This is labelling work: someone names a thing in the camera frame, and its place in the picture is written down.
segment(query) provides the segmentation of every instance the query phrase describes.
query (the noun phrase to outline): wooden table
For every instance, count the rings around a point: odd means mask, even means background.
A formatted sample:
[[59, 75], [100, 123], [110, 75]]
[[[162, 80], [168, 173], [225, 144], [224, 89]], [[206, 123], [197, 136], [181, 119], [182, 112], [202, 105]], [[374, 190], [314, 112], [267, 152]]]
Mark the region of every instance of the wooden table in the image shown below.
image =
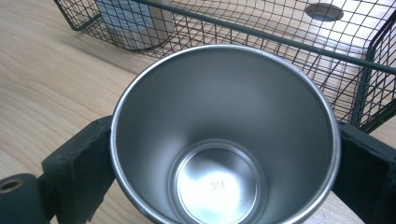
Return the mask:
[[[0, 179], [42, 174], [41, 162], [155, 62], [76, 33], [50, 0], [0, 2]], [[374, 136], [396, 146], [395, 120]], [[361, 223], [333, 193], [307, 223]], [[115, 182], [92, 223], [150, 223]]]

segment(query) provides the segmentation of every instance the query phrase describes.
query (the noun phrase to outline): engraved number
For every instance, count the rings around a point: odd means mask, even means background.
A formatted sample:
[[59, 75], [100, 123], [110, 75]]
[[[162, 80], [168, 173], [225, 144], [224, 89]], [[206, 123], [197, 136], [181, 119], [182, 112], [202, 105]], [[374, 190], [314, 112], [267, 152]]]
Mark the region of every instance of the engraved number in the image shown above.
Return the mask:
[[218, 182], [213, 182], [210, 184], [212, 186], [212, 189], [224, 189], [224, 181], [218, 181]]

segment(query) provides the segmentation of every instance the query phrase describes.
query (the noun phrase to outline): metal wire mesh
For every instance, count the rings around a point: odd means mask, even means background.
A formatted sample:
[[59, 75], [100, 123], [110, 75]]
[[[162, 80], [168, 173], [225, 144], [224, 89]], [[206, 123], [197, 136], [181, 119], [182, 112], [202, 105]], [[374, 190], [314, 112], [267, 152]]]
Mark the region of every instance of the metal wire mesh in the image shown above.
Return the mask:
[[136, 2], [55, 0], [74, 30], [156, 58], [207, 44], [246, 45], [274, 53], [314, 80], [339, 120], [365, 131], [396, 113], [396, 70], [384, 72], [338, 57], [396, 67], [392, 0], [153, 0], [149, 7]]

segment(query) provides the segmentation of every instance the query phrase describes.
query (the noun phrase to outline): screw hole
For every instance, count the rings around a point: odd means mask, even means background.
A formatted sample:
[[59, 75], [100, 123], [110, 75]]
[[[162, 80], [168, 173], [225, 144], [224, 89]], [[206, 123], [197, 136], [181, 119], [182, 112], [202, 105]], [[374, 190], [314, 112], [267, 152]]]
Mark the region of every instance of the screw hole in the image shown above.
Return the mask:
[[22, 183], [22, 179], [8, 180], [5, 183], [0, 184], [0, 194], [11, 192], [12, 190], [19, 188]]
[[316, 21], [339, 21], [344, 17], [344, 11], [341, 8], [328, 3], [310, 4], [304, 12]]

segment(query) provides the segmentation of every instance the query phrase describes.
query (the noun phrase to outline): metal cup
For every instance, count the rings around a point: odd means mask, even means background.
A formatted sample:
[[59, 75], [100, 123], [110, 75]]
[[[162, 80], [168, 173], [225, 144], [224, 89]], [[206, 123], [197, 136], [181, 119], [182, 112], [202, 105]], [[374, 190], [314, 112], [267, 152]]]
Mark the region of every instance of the metal cup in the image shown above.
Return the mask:
[[331, 189], [340, 139], [301, 71], [216, 45], [173, 54], [131, 83], [111, 156], [124, 193], [154, 222], [293, 223]]

